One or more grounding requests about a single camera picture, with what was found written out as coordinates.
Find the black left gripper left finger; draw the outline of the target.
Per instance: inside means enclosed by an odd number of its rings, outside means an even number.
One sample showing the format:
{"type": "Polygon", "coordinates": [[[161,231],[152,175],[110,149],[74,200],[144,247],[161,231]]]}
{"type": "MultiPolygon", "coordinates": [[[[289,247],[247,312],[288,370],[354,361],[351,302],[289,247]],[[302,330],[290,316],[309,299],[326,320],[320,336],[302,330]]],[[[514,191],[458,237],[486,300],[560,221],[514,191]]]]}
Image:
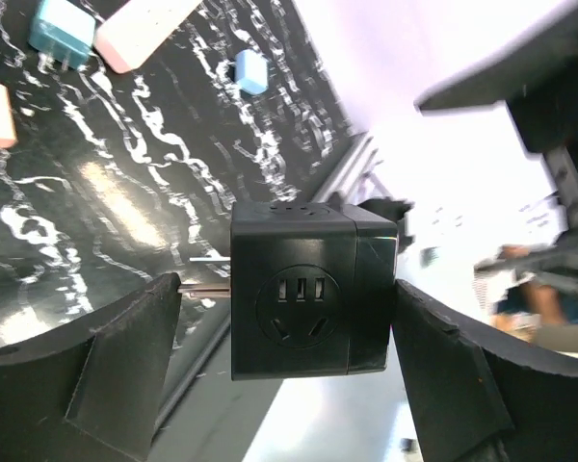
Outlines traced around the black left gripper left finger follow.
{"type": "Polygon", "coordinates": [[[167,273],[0,347],[0,461],[145,461],[180,311],[167,273]]]}

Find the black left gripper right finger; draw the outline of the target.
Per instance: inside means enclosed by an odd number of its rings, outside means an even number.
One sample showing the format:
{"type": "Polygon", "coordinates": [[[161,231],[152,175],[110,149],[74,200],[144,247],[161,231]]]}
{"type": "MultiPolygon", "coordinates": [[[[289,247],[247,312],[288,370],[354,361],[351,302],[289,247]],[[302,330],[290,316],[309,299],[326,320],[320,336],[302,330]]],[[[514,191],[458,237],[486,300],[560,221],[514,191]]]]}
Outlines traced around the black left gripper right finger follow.
{"type": "Polygon", "coordinates": [[[392,331],[426,461],[578,461],[578,359],[469,318],[407,281],[392,331]]]}

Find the black cube socket adapter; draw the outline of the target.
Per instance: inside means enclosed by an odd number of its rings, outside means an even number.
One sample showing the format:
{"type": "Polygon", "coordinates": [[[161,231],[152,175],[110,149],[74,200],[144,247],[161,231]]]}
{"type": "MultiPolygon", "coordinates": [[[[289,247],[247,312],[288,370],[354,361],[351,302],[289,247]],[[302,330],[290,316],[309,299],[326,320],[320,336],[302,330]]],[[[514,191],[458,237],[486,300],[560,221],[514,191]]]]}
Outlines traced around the black cube socket adapter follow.
{"type": "Polygon", "coordinates": [[[226,296],[235,380],[379,372],[386,366],[397,224],[355,205],[241,202],[230,223],[226,296]]]}

